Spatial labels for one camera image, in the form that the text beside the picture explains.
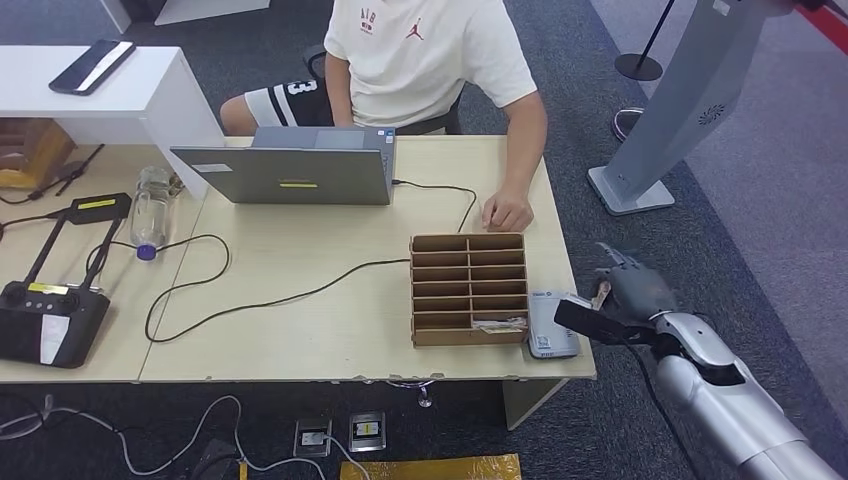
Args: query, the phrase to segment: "shorts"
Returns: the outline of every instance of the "shorts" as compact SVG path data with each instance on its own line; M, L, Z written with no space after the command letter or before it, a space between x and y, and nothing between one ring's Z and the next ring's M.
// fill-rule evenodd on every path
M324 82L307 80L244 94L260 127L332 127L333 110Z

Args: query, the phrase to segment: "chair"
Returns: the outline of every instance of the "chair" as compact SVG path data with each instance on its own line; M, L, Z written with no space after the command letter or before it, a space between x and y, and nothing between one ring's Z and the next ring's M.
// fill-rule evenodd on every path
M309 75L319 83L324 82L324 69L319 61L324 60L327 56L327 51L323 45L315 45L307 48L303 52L303 65L309 71ZM462 128L459 123L459 101L462 98L462 92L456 98L456 101L451 105L448 113L439 117L422 120L412 125L406 125L397 129L398 135L423 135L442 128L448 135L462 135Z

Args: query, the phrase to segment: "plastic water bottle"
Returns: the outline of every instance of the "plastic water bottle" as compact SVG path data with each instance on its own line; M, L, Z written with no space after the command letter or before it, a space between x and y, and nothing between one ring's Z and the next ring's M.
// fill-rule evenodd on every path
M138 177L130 220L130 240L141 260L156 258L156 249L165 245L168 238L170 178L171 175L159 167L146 167Z

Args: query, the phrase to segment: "wooden desk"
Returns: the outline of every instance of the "wooden desk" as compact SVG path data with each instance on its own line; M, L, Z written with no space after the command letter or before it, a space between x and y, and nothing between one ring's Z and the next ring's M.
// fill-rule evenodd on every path
M85 159L93 150L81 147L70 161ZM0 221L43 215L71 204L79 197L115 192L135 193L139 171L148 165L167 166L155 148L106 147L92 161L88 171L61 196L55 189L36 202L19 206L0 204ZM2 194L9 199L24 195L11 190ZM188 192L179 195L174 205L171 238L190 236L202 202ZM23 280L44 241L53 229L50 220L9 227L0 241L0 288L12 280ZM92 248L103 241L109 223L75 226L66 223L44 265L38 280L46 283L80 283L85 276L85 260ZM116 236L129 241L130 226L125 222ZM38 365L0 361L0 382L135 382L147 357L150 342L144 337L144 319L153 299L174 283L185 247L163 252L155 262L135 259L130 249L113 247L106 267L95 286L105 289L112 305L103 326L81 368L63 370Z
M400 138L395 178L469 187L482 203L500 182L505 151L502 137ZM461 192L399 186L390 207L233 205L210 189L194 234L223 237L232 264L214 283L172 295L156 336L176 334L230 307L311 290L363 262L408 258L411 235L456 231L469 200ZM529 287L574 292L544 166L531 202L536 221L525 239ZM482 231L481 203L465 231ZM191 245L177 283L209 277L222 261L219 245ZM595 376L585 338L582 353L567 360L535 360L516 345L415 349L410 310L409 266L368 268L313 297L217 318L155 344L140 380L507 380L512 429L566 380Z

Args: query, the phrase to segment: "laptop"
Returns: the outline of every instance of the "laptop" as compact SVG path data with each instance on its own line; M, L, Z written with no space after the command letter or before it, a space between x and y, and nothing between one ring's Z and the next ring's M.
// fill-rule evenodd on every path
M248 148L171 152L233 203L391 203L393 128L261 127Z

